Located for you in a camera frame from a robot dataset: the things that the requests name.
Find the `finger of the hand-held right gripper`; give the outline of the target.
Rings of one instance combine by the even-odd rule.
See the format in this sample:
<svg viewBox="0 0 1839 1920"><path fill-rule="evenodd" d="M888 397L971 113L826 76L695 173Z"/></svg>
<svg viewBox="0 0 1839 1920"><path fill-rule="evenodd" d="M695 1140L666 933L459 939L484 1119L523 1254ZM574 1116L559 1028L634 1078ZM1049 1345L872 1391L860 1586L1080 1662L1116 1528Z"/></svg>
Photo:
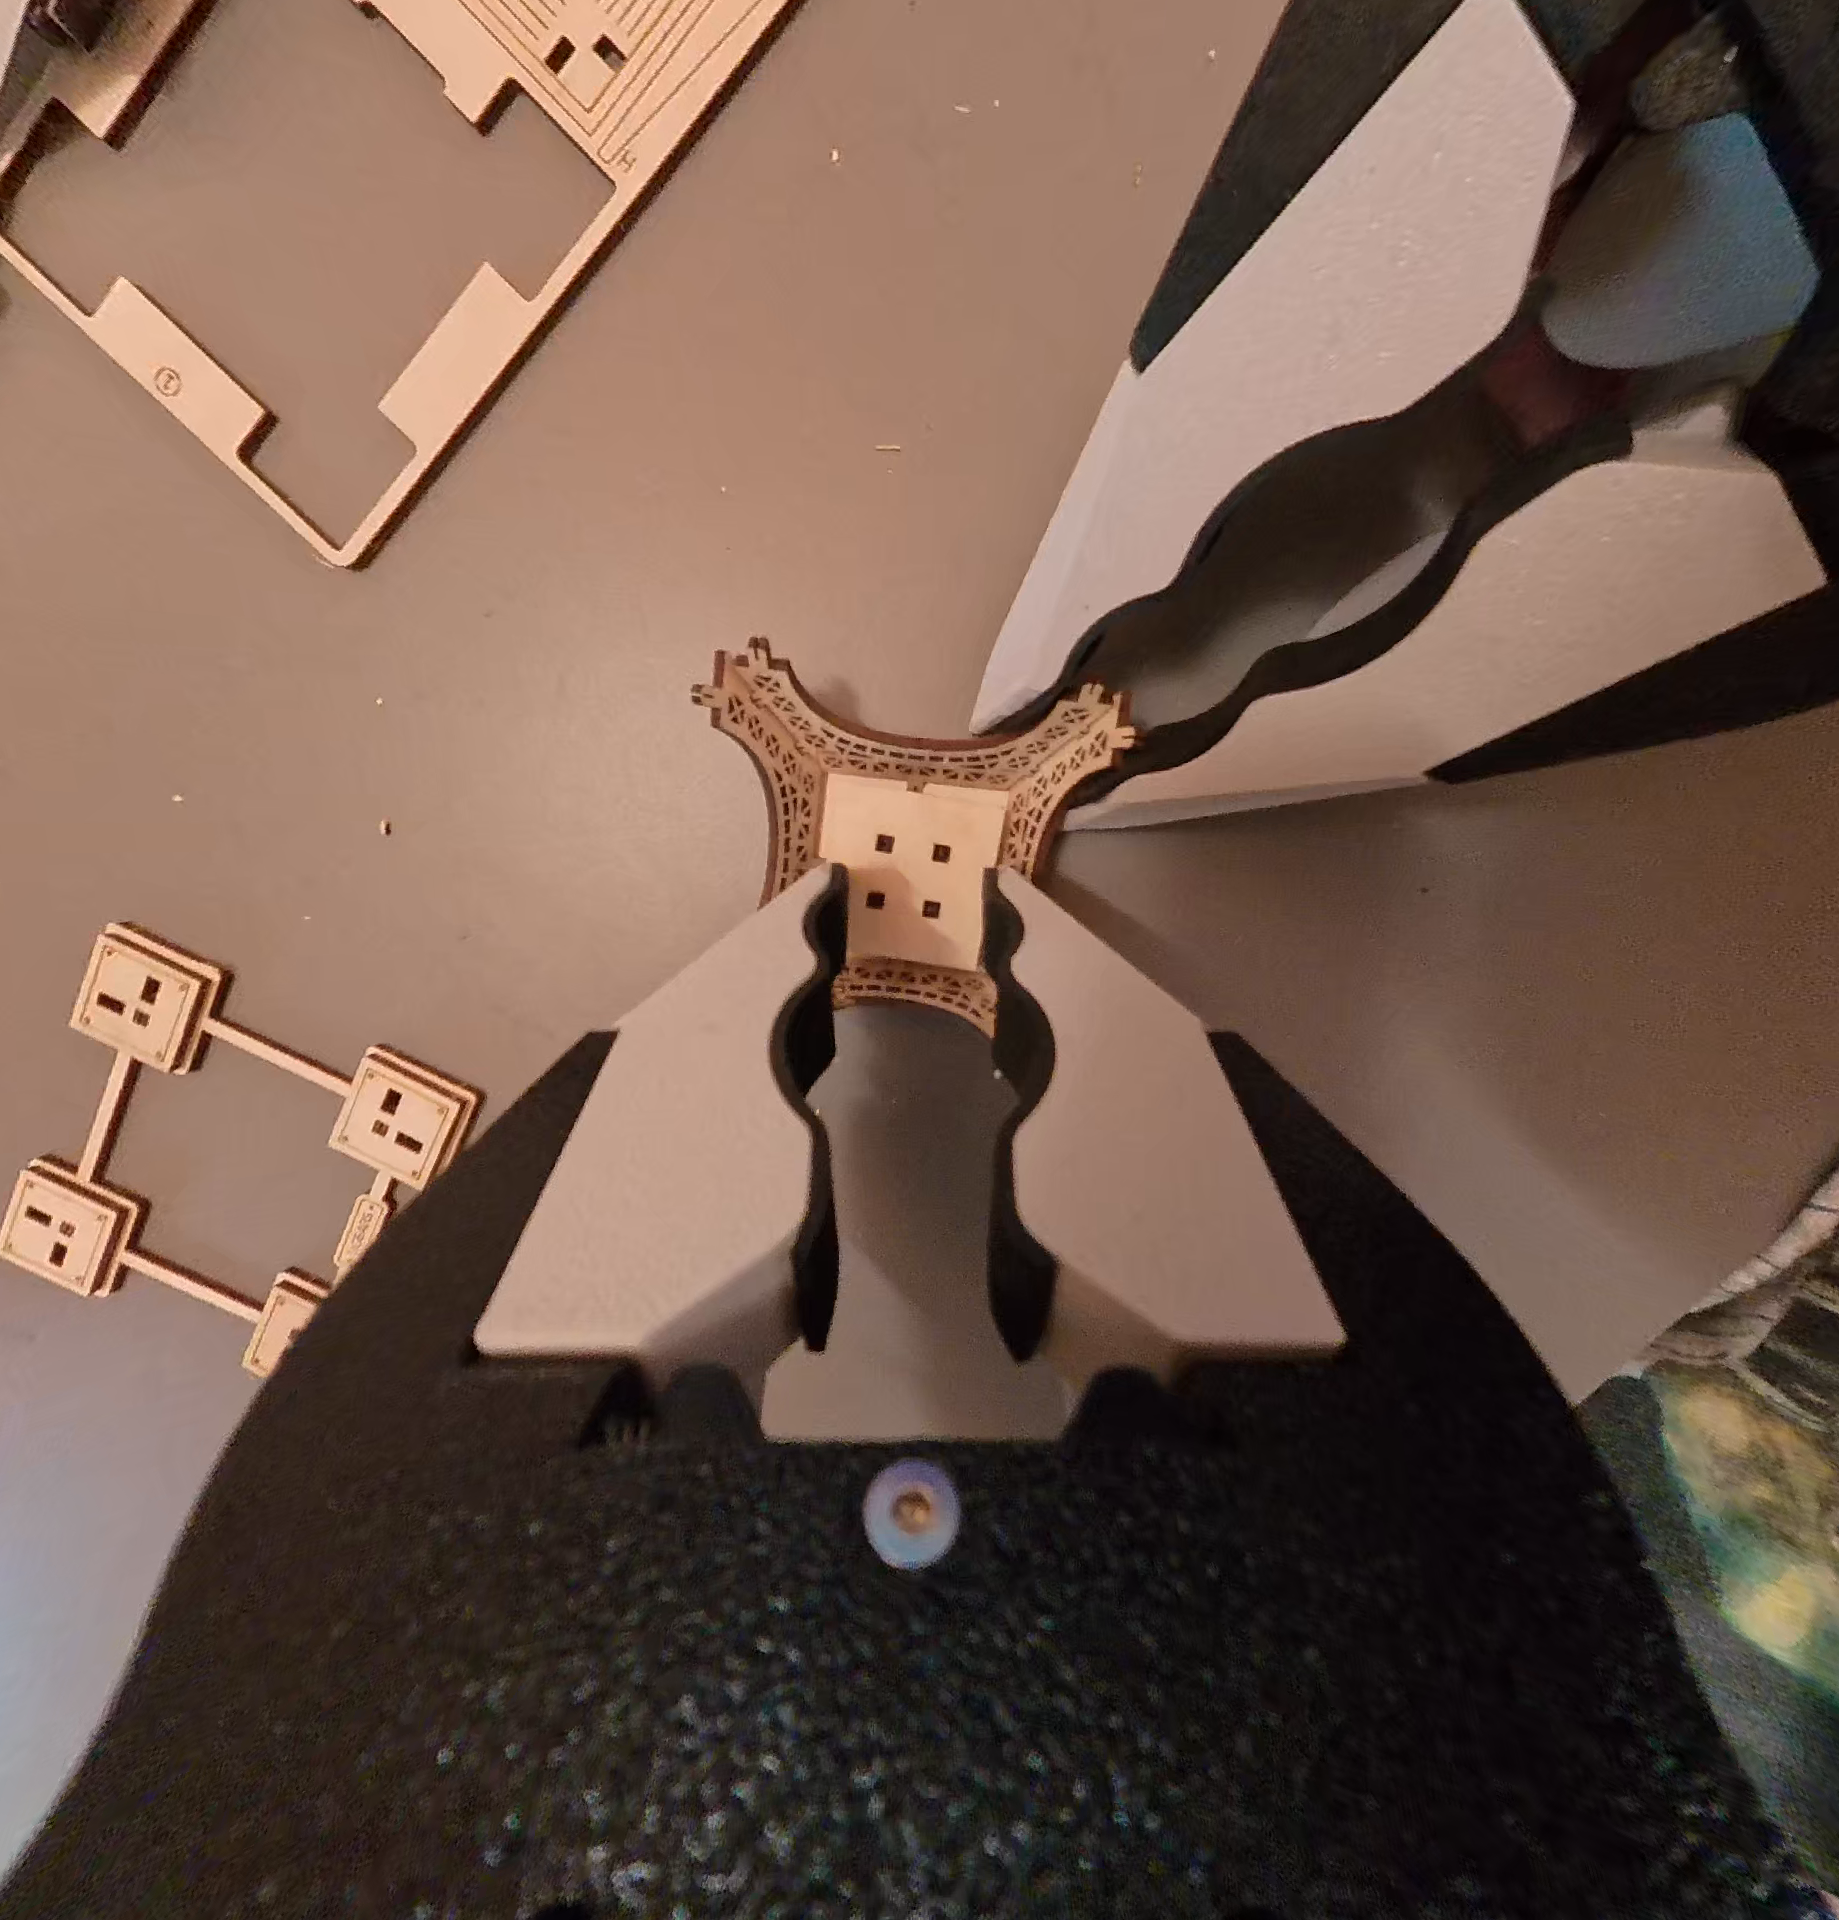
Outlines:
<svg viewBox="0 0 1839 1920"><path fill-rule="evenodd" d="M1125 831L1421 784L1558 706L1819 590L1781 478L1727 418L1651 418L1623 459L1507 513L1385 652L1253 699L1180 766L1066 811Z"/></svg>
<svg viewBox="0 0 1839 1920"><path fill-rule="evenodd" d="M1517 3L1459 3L1137 372L1122 366L1003 617L971 729L1170 588L1235 492L1407 410L1507 325L1573 96Z"/></svg>

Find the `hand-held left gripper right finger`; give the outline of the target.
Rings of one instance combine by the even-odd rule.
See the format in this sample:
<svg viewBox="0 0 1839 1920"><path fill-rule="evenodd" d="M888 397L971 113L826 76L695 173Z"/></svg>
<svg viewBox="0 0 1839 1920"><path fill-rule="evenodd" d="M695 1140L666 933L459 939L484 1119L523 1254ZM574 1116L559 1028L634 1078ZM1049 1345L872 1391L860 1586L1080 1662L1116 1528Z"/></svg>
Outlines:
<svg viewBox="0 0 1839 1920"><path fill-rule="evenodd" d="M995 1132L988 1302L1066 1391L1136 1368L1302 1363L1339 1309L1210 1028L1016 872L988 874Z"/></svg>

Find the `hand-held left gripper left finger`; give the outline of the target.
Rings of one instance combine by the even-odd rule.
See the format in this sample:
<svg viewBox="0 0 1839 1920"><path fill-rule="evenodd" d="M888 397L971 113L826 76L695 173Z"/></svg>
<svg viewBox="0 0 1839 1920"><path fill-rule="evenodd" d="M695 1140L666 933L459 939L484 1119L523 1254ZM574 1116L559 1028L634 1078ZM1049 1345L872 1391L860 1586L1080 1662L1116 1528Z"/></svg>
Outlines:
<svg viewBox="0 0 1839 1920"><path fill-rule="evenodd" d="M641 1002L538 1189L476 1354L717 1365L762 1391L838 1293L830 1135L847 872L812 869Z"/></svg>

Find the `wooden lattice tower base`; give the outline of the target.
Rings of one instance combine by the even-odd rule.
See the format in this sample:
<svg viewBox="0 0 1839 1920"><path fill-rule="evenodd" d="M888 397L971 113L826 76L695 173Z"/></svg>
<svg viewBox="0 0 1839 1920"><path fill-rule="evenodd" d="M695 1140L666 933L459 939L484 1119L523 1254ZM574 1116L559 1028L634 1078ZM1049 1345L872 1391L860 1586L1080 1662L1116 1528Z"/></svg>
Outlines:
<svg viewBox="0 0 1839 1920"><path fill-rule="evenodd" d="M815 864L845 869L845 963L833 1007L907 1003L995 1028L981 968L984 878L1046 869L1073 791L1136 746L1130 699L1059 695L1023 733L907 738L819 706L755 635L690 688L762 780L769 858L758 903Z"/></svg>

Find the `printed cloth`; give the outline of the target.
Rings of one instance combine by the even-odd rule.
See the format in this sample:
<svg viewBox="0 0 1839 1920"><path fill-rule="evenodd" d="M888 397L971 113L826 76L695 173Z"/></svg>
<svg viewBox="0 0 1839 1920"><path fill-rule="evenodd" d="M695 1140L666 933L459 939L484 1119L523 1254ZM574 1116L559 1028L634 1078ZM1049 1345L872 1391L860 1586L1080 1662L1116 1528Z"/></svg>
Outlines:
<svg viewBox="0 0 1839 1920"><path fill-rule="evenodd" d="M1809 1916L1839 1916L1839 1162L1580 1408Z"/></svg>

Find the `wooden sheet with large cutout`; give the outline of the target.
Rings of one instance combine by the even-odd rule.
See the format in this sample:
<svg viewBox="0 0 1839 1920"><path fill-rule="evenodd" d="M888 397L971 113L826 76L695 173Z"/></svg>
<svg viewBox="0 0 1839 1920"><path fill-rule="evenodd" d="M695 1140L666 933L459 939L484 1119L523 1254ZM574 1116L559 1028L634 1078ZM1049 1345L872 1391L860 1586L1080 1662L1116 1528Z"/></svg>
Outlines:
<svg viewBox="0 0 1839 1920"><path fill-rule="evenodd" d="M157 299L119 275L94 307L81 307L6 225L43 131L68 122L114 152L162 87L202 3L19 3L15 20L39 38L43 55L0 131L0 260L336 567L375 554L797 3L358 3L358 13L419 55L476 134L526 98L604 179L604 202L537 295L482 264L453 297L380 398L380 418L409 449L408 464L341 542L255 470L270 408Z"/></svg>

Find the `wooden four-pad square frame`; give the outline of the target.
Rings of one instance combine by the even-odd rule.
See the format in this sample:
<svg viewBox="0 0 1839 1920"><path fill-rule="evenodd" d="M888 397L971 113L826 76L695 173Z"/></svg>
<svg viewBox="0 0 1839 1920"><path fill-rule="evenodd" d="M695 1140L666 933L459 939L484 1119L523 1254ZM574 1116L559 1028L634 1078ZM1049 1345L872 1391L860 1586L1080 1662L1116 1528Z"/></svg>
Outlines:
<svg viewBox="0 0 1839 1920"><path fill-rule="evenodd" d="M380 1243L408 1198L423 1196L464 1150L484 1097L372 1045L336 1071L228 1016L232 973L135 924L99 931L71 1002L75 1035L109 1052L109 1074L75 1159L20 1165L0 1217L0 1263L77 1301L105 1301L143 1278L245 1327L241 1370L267 1380L340 1283ZM351 1201L331 1278L281 1270L249 1298L143 1243L148 1198L118 1189L109 1168L141 1074L196 1074L228 1051L334 1098L331 1152L358 1165L366 1186Z"/></svg>

